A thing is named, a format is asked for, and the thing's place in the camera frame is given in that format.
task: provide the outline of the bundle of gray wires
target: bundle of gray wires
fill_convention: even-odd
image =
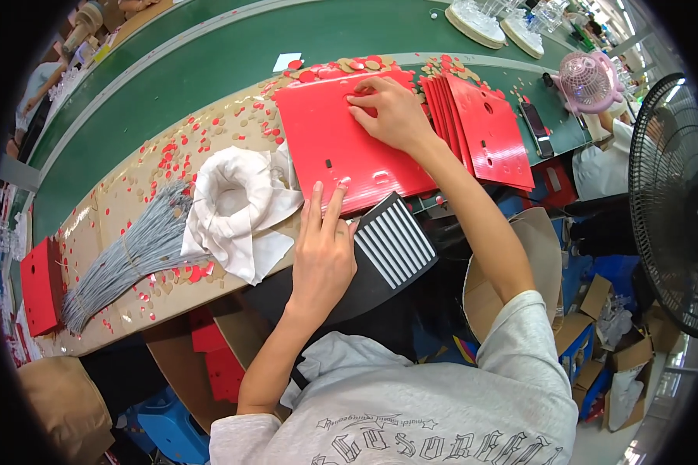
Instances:
[[[78,285],[65,294],[61,318],[68,330],[79,334],[92,316],[149,274],[210,257],[181,255],[192,204],[183,192],[186,186],[174,181],[161,188],[137,222],[104,249]]]

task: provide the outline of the hand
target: hand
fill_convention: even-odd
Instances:
[[[364,97],[347,98],[355,106],[349,107],[352,116],[372,137],[411,156],[423,141],[437,138],[414,94],[394,79],[372,76],[360,82],[354,90],[377,90],[377,93]],[[360,107],[377,109],[377,117],[368,115]]]
[[[356,273],[354,232],[358,223],[347,226],[339,218],[346,191],[343,184],[336,188],[321,220],[323,183],[318,181],[302,209],[292,295],[282,318],[295,319],[311,334],[326,321]]]
[[[40,101],[40,98],[36,95],[34,97],[28,99],[28,101],[26,102],[26,107],[24,107],[24,111],[22,113],[23,116],[26,116],[26,114],[29,113],[32,108],[36,107],[37,103],[39,103],[39,101]]]

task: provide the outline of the black and white striped fabric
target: black and white striped fabric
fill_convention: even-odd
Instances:
[[[397,193],[363,216],[354,242],[391,289],[404,287],[437,260],[429,238]]]
[[[354,279],[324,325],[352,319],[388,301],[438,259],[432,242],[395,192],[360,219],[354,235],[354,257]],[[276,324],[291,293],[290,266],[242,295],[264,318]]]

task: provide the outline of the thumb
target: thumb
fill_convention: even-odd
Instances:
[[[349,113],[354,116],[357,123],[362,125],[364,130],[370,133],[370,135],[373,134],[377,126],[377,118],[368,115],[367,112],[360,107],[349,107]]]

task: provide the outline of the white floor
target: white floor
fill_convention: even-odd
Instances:
[[[657,353],[649,379],[647,400],[653,400],[659,384],[661,372],[667,360],[666,353]],[[646,411],[651,402],[646,403]],[[625,452],[635,437],[641,423],[636,423],[621,431],[610,433],[602,429],[602,419],[591,423],[580,423],[577,426],[577,439],[574,443],[574,453],[570,465],[618,465],[623,463]]]

